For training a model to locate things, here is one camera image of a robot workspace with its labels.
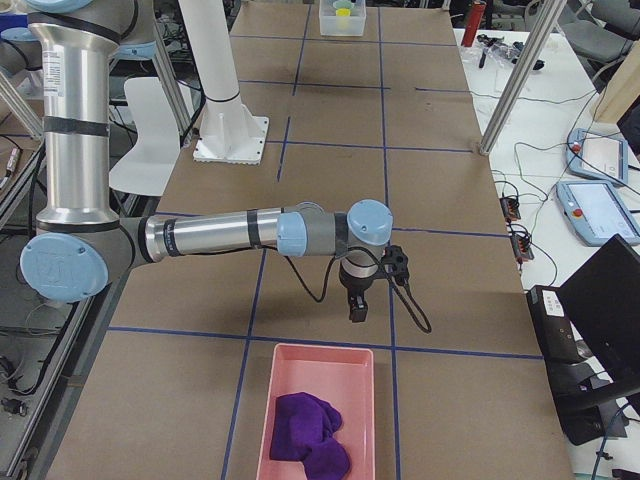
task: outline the white plastic bin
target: white plastic bin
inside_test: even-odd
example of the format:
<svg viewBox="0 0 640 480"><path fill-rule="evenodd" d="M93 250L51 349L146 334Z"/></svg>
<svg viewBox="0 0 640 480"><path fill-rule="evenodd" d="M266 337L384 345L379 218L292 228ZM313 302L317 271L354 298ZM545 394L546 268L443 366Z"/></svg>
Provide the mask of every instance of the white plastic bin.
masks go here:
<svg viewBox="0 0 640 480"><path fill-rule="evenodd" d="M338 10L347 8L348 16ZM365 0L320 0L320 34L334 37L361 37L367 19Z"/></svg>

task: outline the white pillar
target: white pillar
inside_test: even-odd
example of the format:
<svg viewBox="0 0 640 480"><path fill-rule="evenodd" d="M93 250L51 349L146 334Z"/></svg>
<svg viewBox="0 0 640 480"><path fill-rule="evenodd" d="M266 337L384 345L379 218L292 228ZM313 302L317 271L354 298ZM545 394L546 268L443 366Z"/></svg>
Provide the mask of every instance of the white pillar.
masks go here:
<svg viewBox="0 0 640 480"><path fill-rule="evenodd" d="M207 96L194 158L258 164L269 119L252 116L242 104L222 0L179 3Z"/></svg>

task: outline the red cylinder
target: red cylinder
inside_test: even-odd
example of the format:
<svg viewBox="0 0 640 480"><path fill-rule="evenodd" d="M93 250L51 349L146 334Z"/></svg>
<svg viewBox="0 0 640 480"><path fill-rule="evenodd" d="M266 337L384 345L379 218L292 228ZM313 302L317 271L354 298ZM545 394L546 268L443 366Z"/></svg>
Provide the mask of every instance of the red cylinder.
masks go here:
<svg viewBox="0 0 640 480"><path fill-rule="evenodd" d="M463 47L473 45L473 40L476 38L476 33L478 33L478 27L480 26L480 21L482 20L486 6L487 4L481 0L474 0L471 5L471 15L469 15L467 27L464 29L464 37L462 37Z"/></svg>

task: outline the device screen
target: device screen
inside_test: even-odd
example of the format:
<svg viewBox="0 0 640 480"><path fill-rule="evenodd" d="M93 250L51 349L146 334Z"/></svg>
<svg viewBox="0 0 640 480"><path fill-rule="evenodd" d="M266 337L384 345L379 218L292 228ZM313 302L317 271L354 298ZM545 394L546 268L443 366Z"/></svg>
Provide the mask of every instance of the device screen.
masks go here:
<svg viewBox="0 0 640 480"><path fill-rule="evenodd" d="M588 133L582 143L582 168L620 178L620 142Z"/></svg>
<svg viewBox="0 0 640 480"><path fill-rule="evenodd" d="M611 238L616 233L624 238L636 236L637 232L605 185L585 183L569 185L569 189L596 238Z"/></svg>

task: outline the sticker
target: sticker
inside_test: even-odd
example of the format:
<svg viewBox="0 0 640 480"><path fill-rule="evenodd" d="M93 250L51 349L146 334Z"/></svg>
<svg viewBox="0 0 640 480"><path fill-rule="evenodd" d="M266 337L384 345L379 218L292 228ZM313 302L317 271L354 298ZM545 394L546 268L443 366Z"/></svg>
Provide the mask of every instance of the sticker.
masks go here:
<svg viewBox="0 0 640 480"><path fill-rule="evenodd" d="M547 311L547 315L551 317L564 317L564 309L556 292L550 290L543 290L542 298L544 300L544 309Z"/></svg>
<svg viewBox="0 0 640 480"><path fill-rule="evenodd" d="M64 52L43 51L42 71L44 73L44 96L64 97Z"/></svg>

